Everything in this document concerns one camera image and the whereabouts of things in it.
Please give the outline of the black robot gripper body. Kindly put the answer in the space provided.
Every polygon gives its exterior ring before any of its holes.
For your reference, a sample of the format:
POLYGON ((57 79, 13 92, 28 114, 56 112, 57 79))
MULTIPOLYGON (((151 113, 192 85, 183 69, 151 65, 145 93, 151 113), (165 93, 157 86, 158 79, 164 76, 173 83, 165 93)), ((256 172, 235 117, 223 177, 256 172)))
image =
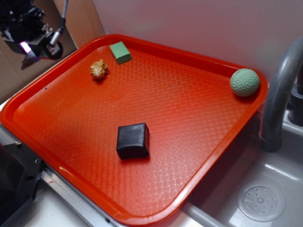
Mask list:
POLYGON ((0 36, 13 52, 25 56, 22 70, 40 59, 58 60, 63 55, 63 16, 56 31, 43 21, 44 16, 32 0, 0 2, 0 36))

